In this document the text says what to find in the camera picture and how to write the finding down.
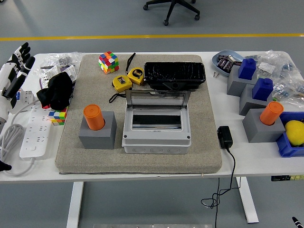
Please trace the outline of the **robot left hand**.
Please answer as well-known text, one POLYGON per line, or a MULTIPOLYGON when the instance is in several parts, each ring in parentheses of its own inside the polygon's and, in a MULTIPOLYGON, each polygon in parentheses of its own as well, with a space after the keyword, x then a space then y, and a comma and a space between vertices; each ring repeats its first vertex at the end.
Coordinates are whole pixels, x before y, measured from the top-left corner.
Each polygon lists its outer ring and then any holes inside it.
POLYGON ((35 58, 26 42, 11 55, 0 69, 0 121, 5 123, 16 102, 16 94, 25 82, 35 58))

